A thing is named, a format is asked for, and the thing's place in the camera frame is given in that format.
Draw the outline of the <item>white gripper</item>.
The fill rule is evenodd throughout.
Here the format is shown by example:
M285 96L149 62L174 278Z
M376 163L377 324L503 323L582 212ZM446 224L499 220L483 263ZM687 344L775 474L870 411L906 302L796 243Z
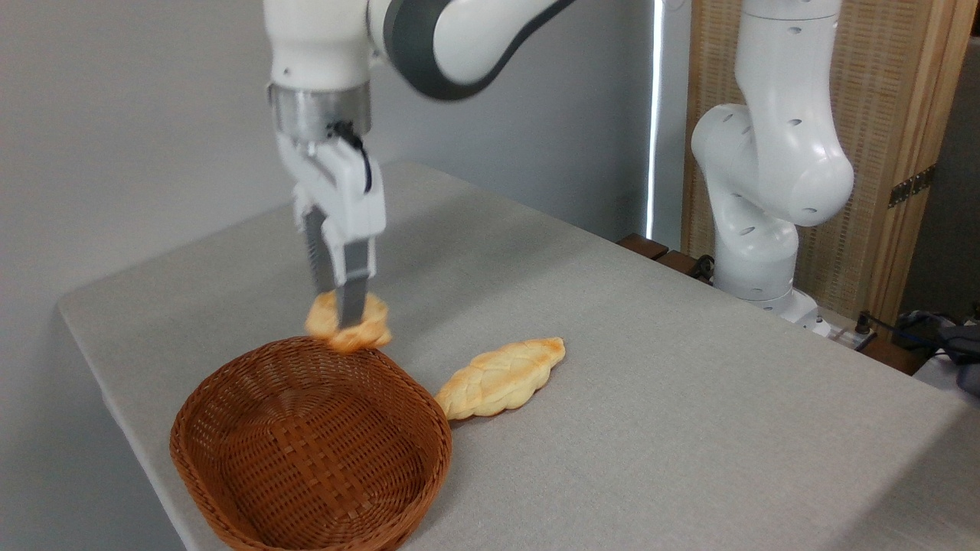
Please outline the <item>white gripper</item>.
M330 292L333 283L338 326L357 327L377 272L374 238L387 223L381 167L338 135L305 142L277 132L276 143L295 182L293 210L315 291Z

